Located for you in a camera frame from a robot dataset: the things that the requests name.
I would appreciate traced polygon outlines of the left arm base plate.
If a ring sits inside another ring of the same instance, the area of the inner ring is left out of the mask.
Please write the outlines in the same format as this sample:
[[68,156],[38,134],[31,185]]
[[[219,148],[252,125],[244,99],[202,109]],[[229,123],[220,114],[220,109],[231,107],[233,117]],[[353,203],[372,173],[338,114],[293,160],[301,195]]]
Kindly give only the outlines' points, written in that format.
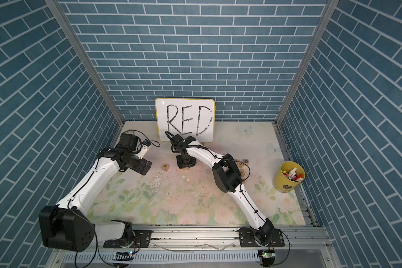
[[117,240],[108,240],[103,243],[104,249],[129,249],[148,248],[151,240],[152,230],[133,230],[126,231],[124,235]]

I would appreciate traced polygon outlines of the wooden block letter R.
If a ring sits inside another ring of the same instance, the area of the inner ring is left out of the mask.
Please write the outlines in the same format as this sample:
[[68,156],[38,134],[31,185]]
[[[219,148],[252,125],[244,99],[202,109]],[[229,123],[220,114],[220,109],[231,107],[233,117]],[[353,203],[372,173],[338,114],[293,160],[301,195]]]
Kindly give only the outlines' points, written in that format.
[[168,164],[163,164],[161,169],[165,172],[168,172],[168,170],[170,169],[170,166]]

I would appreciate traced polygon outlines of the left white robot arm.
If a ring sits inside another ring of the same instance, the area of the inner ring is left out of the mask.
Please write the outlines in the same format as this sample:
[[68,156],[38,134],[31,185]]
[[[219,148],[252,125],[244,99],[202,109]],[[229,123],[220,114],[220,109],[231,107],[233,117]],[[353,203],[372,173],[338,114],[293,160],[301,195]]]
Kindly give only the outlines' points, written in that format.
[[121,134],[115,147],[103,149],[83,179],[57,204],[46,205],[39,213],[42,243],[45,247],[82,252],[90,245],[128,248],[135,243],[131,222],[113,220],[93,224],[88,212],[109,180],[127,169],[146,175],[152,163],[144,156],[157,141],[140,139],[129,130]]

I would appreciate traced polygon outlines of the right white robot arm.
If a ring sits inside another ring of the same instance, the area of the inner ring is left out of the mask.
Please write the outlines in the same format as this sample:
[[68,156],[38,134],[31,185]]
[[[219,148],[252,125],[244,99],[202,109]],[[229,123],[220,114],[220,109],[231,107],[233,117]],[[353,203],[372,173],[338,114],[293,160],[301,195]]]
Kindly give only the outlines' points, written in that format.
[[177,153],[178,168],[192,168],[197,161],[210,167],[216,186],[227,193],[237,203],[245,215],[256,243],[260,246],[276,246],[282,242],[283,236],[257,207],[249,196],[244,179],[235,160],[230,154],[221,155],[202,145],[193,136],[187,138],[165,131],[171,142],[171,150]]

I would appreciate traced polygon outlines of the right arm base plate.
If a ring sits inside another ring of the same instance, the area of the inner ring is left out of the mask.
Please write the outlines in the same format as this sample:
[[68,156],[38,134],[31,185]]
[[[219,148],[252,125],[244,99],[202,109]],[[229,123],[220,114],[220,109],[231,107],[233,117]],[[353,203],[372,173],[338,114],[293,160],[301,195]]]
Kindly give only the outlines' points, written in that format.
[[251,227],[238,230],[241,247],[284,247],[285,241],[280,229],[274,229],[267,234]]

